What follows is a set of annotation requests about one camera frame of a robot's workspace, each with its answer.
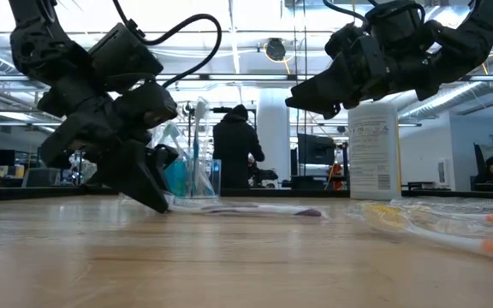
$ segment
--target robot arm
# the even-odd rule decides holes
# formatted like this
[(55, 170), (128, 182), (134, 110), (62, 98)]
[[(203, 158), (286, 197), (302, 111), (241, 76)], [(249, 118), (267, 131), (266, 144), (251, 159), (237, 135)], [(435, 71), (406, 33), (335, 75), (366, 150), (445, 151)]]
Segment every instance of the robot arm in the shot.
[[(328, 1), (325, 4), (336, 9)], [(325, 46), (332, 57), (321, 74), (292, 88), (288, 107), (330, 119), (364, 99), (416, 90), (419, 100), (437, 94), (484, 62), (493, 45), (493, 0), (472, 1), (472, 11), (457, 29), (424, 21), (424, 8), (412, 0), (376, 5), (364, 25), (346, 25)], [(442, 48), (427, 50), (435, 42)]]
[[(214, 17), (195, 15), (158, 41), (146, 41), (132, 20), (118, 23), (89, 51), (71, 40), (55, 13), (56, 0), (9, 0), (16, 28), (10, 36), (16, 68), (32, 80), (50, 86), (38, 109), (65, 121), (41, 145), (43, 161), (53, 168), (68, 169), (74, 151), (97, 164), (93, 178), (158, 212), (168, 208), (168, 185), (163, 169), (176, 158), (174, 149), (151, 141), (148, 129), (177, 116), (176, 103), (156, 77), (163, 65), (146, 48), (159, 44), (187, 24), (209, 19), (218, 39), (212, 53), (196, 67), (179, 74), (176, 81), (216, 54), (222, 30)], [(121, 96), (112, 99), (108, 92)]]

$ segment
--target white pillar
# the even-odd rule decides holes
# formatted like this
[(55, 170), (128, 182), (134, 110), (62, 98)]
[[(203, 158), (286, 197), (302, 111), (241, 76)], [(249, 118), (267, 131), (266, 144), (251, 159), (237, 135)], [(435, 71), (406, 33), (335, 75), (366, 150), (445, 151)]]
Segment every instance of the white pillar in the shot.
[(274, 169), (279, 181), (290, 179), (290, 123), (284, 103), (289, 93), (289, 89), (261, 89), (258, 101), (258, 138), (265, 154), (258, 167)]

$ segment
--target desk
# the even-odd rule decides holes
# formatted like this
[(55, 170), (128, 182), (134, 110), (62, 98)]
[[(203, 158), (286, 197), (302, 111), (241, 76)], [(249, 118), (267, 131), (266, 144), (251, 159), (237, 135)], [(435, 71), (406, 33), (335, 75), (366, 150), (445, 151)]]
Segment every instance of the desk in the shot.
[(493, 260), (333, 217), (159, 215), (116, 197), (0, 202), (0, 307), (493, 307)]

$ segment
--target white bottle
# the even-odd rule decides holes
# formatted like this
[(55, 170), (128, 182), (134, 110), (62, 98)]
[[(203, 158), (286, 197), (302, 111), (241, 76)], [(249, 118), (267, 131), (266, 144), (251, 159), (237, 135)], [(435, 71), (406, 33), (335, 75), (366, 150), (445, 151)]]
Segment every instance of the white bottle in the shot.
[(351, 198), (401, 196), (397, 110), (393, 104), (361, 104), (349, 110)]

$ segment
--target table surface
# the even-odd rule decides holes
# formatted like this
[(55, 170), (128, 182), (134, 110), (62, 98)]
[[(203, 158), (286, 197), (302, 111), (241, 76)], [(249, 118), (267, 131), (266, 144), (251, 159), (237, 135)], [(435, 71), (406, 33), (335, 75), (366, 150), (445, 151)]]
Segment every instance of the table surface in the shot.
[(116, 197), (0, 202), (0, 307), (491, 307), (493, 260), (349, 220), (159, 215)]

